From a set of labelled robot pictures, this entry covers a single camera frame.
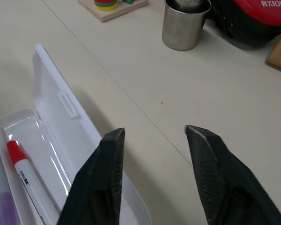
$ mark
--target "clear plastic case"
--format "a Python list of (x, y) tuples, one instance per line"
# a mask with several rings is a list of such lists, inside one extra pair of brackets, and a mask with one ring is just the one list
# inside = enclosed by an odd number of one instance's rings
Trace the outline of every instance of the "clear plastic case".
[[(23, 109), (0, 119), (0, 155), (22, 225), (41, 224), (6, 143), (17, 141), (58, 212), (71, 183), (102, 139), (66, 81), (37, 44), (33, 56), (33, 94), (37, 112)], [(120, 225), (151, 225), (145, 203), (123, 173)]]

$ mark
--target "white table surface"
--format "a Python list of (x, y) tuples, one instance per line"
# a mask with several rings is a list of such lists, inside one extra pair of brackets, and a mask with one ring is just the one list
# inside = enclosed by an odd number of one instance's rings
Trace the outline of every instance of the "white table surface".
[(184, 125), (219, 134), (281, 210), (281, 72), (208, 23), (199, 45), (161, 40), (164, 3), (101, 23), (76, 0), (0, 0), (0, 116), (34, 107), (40, 42), (104, 134), (126, 128), (125, 170), (156, 225), (207, 224)]

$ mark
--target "black object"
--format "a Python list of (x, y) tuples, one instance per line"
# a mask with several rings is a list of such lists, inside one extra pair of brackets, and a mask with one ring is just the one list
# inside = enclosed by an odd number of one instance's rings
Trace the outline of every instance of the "black object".
[(191, 125), (185, 133), (209, 225), (281, 225), (275, 204), (220, 136)]
[(118, 225), (125, 130), (106, 134), (75, 176), (57, 225)]
[[(210, 18), (231, 38), (251, 46), (260, 46), (281, 34), (281, 25), (270, 25), (253, 18), (236, 4), (235, 0), (212, 0), (211, 3)], [(250, 9), (254, 6), (247, 4), (246, 8)], [(281, 7), (263, 8), (268, 10), (269, 8), (280, 9)]]

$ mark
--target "plastic case lid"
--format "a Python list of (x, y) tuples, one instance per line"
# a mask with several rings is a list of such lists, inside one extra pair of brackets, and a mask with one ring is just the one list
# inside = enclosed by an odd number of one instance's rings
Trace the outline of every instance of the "plastic case lid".
[(35, 105), (53, 145), (62, 149), (58, 156), (73, 179), (98, 146), (101, 136), (46, 50), (40, 44), (35, 45), (35, 50)]
[(259, 22), (281, 27), (281, 0), (234, 0), (234, 2)]
[[(41, 44), (33, 56), (33, 95), (44, 129), (57, 148), (69, 179), (95, 151), (102, 137)], [(150, 225), (141, 196), (123, 171), (120, 224)]]

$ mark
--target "red object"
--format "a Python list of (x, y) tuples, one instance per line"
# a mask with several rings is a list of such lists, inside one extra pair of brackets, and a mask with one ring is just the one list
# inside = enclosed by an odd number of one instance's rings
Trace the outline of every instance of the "red object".
[(114, 0), (95, 0), (98, 3), (111, 3), (114, 2)]
[(27, 159), (16, 141), (10, 141), (6, 145), (14, 165), (22, 159)]
[(234, 2), (255, 20), (281, 27), (281, 0), (234, 0)]

